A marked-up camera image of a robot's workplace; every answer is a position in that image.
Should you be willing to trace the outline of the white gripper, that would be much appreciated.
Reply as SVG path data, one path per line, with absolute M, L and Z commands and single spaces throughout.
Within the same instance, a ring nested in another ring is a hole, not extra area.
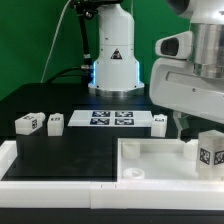
M 187 61 L 159 58 L 151 72 L 149 96 L 155 105 L 174 110 L 178 140 L 189 128 L 189 115 L 224 124 L 224 80 L 197 76 L 193 69 Z

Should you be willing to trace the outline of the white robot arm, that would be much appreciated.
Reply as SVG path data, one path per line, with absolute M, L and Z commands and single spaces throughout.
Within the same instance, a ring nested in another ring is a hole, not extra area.
M 224 0 L 166 0 L 189 30 L 160 39 L 151 72 L 152 103 L 224 124 Z M 93 64 L 91 93 L 124 97 L 144 88 L 134 57 L 134 20 L 115 1 L 99 7 L 100 53 Z

